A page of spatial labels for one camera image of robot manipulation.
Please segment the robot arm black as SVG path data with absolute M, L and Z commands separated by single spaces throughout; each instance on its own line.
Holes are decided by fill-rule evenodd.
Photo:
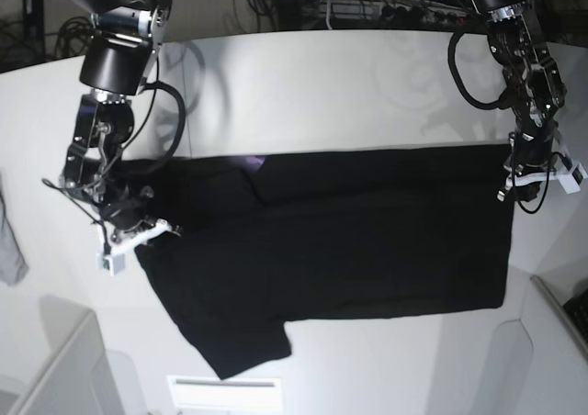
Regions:
M 566 96 L 532 1 L 471 0 L 475 16 L 454 32 L 447 48 L 449 71 L 471 106 L 514 113 L 511 154 L 504 165 L 508 176 L 498 197 L 513 196 L 519 205 L 546 197 L 556 156 L 552 150 L 558 126 L 555 117 Z M 492 56 L 503 68 L 505 88 L 492 102 L 482 102 L 468 92 L 456 63 L 458 42 L 478 26 L 485 27 Z
M 72 0 L 89 12 L 93 33 L 80 81 L 82 95 L 68 146 L 59 191 L 84 202 L 111 225 L 115 238 L 153 230 L 157 220 L 146 211 L 152 191 L 133 189 L 122 155 L 134 138 L 132 97 L 162 90 L 177 102 L 178 126 L 186 125 L 179 92 L 148 77 L 158 61 L 173 0 Z

